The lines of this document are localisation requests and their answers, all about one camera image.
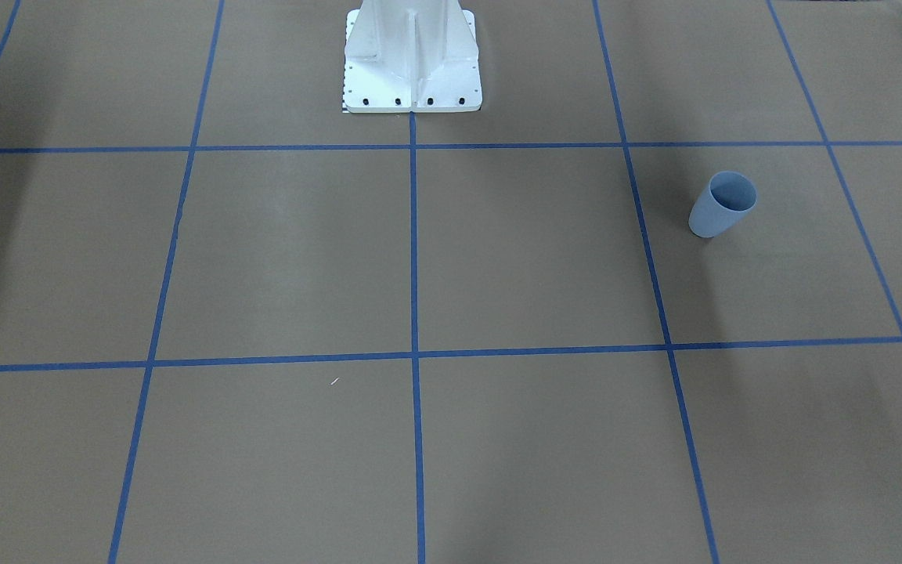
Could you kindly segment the blue plastic cup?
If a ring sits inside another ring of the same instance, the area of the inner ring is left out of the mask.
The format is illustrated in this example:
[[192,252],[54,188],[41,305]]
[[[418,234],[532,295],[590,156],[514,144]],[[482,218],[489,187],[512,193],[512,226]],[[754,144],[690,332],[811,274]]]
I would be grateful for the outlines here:
[[698,238],[715,238],[737,225],[758,203],[748,176],[720,171],[709,179],[688,215],[688,228]]

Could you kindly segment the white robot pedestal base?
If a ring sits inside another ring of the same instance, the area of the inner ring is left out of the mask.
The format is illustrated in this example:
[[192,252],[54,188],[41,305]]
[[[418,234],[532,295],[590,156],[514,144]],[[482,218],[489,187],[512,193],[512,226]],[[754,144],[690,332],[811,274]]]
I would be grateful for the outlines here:
[[476,19],[460,2],[364,1],[345,32],[343,111],[481,110]]

